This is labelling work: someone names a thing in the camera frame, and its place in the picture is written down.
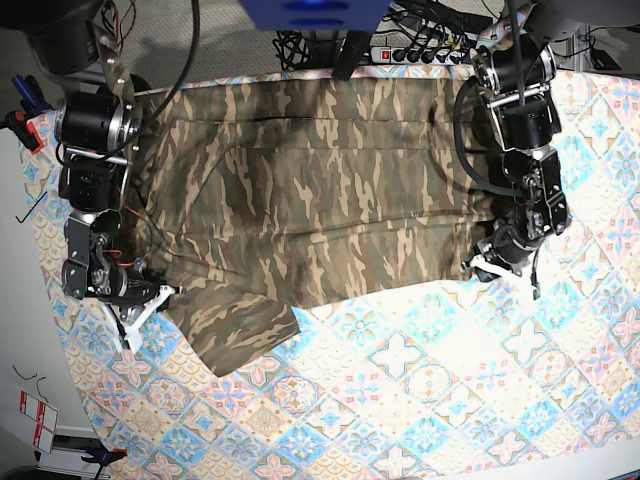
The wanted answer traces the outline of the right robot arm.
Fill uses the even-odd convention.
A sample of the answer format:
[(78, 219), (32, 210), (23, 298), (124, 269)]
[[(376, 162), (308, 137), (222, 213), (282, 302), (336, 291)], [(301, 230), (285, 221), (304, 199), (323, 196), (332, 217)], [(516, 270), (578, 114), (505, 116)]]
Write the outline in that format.
[(122, 224), (138, 137), (150, 121), (135, 99), (114, 30), (97, 23), (103, 1), (5, 1), (1, 26), (25, 36), (40, 67), (64, 90), (55, 116), (59, 196), (71, 211), (64, 226), (62, 289), (95, 299), (118, 351), (140, 350), (141, 328), (175, 288), (141, 259), (110, 251)]

